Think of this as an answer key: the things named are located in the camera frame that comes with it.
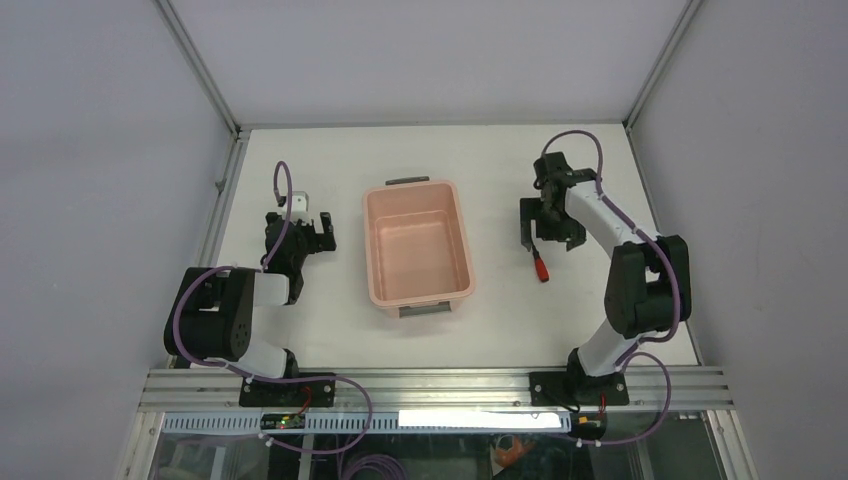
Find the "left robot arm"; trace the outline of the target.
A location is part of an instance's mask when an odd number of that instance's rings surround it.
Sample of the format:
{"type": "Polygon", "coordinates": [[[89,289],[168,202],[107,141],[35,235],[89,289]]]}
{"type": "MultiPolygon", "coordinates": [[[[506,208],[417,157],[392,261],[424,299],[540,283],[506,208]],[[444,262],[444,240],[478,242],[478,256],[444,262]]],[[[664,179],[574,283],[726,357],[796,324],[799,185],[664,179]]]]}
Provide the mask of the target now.
{"type": "Polygon", "coordinates": [[[322,212],[319,219],[320,232],[312,219],[286,224],[280,214],[267,214],[265,243],[272,258],[266,271],[188,268],[164,328],[166,351],[259,379],[263,394],[277,406],[294,403],[301,392],[296,357],[253,333],[254,310],[295,304],[307,257],[337,248],[331,214],[322,212]]]}

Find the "red handled screwdriver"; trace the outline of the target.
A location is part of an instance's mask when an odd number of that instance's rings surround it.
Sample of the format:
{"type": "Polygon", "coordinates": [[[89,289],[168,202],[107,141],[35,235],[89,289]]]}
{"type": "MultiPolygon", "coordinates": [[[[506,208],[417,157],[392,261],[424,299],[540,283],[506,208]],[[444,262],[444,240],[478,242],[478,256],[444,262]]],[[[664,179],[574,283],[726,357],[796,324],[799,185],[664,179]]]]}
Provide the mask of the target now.
{"type": "Polygon", "coordinates": [[[531,254],[533,256],[534,268],[537,275],[538,280],[541,283],[546,283],[550,280],[550,274],[547,269],[547,266],[544,260],[541,257],[540,252],[535,246],[531,247],[531,254]]]}

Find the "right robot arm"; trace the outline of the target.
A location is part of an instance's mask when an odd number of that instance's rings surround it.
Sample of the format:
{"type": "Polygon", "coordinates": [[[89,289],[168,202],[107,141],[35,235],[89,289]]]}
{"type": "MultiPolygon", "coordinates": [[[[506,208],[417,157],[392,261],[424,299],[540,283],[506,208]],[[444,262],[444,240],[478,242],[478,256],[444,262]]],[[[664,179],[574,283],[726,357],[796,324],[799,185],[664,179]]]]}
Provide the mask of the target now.
{"type": "Polygon", "coordinates": [[[536,241],[572,250],[593,237],[610,259],[603,295],[605,319],[569,354],[563,372],[534,374],[531,385],[551,399],[578,405],[626,392],[623,370],[639,346],[662,340],[685,322],[692,307],[689,252],[678,235],[640,227],[602,190],[592,169],[574,169],[560,153],[533,164],[534,198],[519,201],[520,239],[540,281],[550,275],[536,241]]]}

